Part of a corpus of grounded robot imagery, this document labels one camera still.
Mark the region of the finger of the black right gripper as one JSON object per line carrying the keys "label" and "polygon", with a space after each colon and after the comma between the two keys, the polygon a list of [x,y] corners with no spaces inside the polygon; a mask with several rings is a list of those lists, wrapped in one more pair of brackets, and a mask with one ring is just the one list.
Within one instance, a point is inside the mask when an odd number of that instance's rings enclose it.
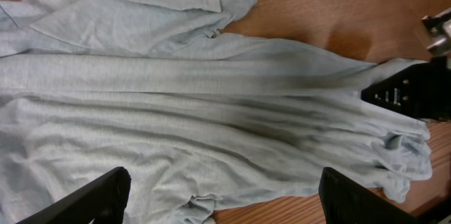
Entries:
{"label": "finger of the black right gripper", "polygon": [[450,58],[410,66],[367,87],[361,99],[418,120],[450,120]]}

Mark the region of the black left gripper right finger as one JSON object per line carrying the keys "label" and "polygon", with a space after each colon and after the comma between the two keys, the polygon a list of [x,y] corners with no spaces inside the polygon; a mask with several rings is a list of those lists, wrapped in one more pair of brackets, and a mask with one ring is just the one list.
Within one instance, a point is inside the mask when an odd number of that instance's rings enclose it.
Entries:
{"label": "black left gripper right finger", "polygon": [[323,169],[319,197],[327,224],[418,224],[406,213],[333,168]]}

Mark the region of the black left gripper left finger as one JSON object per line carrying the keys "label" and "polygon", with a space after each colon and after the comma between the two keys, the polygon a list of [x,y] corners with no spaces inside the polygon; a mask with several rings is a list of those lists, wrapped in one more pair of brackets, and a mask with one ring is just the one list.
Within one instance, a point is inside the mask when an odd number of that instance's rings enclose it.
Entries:
{"label": "black left gripper left finger", "polygon": [[131,187],[124,167],[116,167],[17,224],[122,224]]}

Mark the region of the light blue t-shirt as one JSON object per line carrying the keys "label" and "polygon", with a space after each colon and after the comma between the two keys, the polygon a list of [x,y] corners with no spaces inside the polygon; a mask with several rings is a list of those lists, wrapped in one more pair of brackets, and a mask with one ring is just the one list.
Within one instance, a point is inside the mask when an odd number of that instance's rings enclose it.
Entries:
{"label": "light blue t-shirt", "polygon": [[226,34],[257,0],[1,2],[1,222],[116,166],[126,223],[318,192],[330,166],[404,201],[432,175],[426,124],[359,93],[409,67]]}

